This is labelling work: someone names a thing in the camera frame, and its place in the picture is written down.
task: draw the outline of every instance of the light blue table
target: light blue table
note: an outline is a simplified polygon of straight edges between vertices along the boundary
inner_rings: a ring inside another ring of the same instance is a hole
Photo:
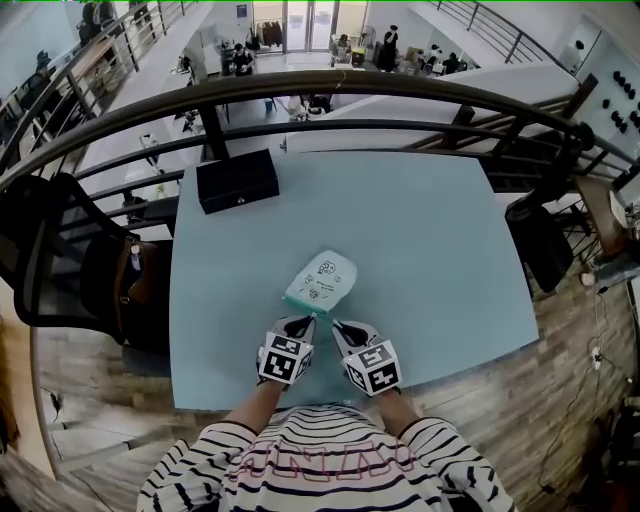
[[[522,267],[477,161],[403,153],[274,158],[280,196],[205,215],[182,180],[171,270],[175,405],[230,409],[256,384],[255,357],[282,295],[334,249],[358,280],[333,310],[390,338],[404,385],[459,372],[538,338]],[[316,353],[281,406],[361,396],[321,322]]]

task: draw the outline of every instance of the mesh chair back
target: mesh chair back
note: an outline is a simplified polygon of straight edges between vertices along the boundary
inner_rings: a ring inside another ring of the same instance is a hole
[[[0,194],[0,277],[15,288],[18,260],[30,252],[51,193],[49,182],[20,176]]]
[[[87,196],[75,178],[58,174],[32,251],[18,263],[18,315],[38,327],[80,327],[123,343],[115,319],[116,260],[126,237]]]

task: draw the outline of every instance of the wrist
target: wrist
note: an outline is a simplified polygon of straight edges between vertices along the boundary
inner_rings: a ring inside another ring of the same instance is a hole
[[[258,389],[269,394],[280,394],[284,391],[286,384],[277,380],[265,380],[258,384]]]

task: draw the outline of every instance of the white packet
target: white packet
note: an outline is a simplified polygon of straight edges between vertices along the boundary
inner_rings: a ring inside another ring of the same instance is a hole
[[[284,299],[317,313],[331,311],[356,282],[358,268],[344,256],[324,251],[287,288]]]

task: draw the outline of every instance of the sleeve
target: sleeve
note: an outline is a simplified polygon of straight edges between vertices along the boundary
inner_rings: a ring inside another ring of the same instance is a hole
[[[423,466],[436,471],[445,494],[466,494],[483,512],[516,511],[489,461],[467,444],[448,421],[420,419],[405,428],[399,439]]]
[[[178,441],[142,486],[137,512],[182,512],[218,501],[227,467],[256,437],[239,423],[223,421],[205,428],[191,448]]]

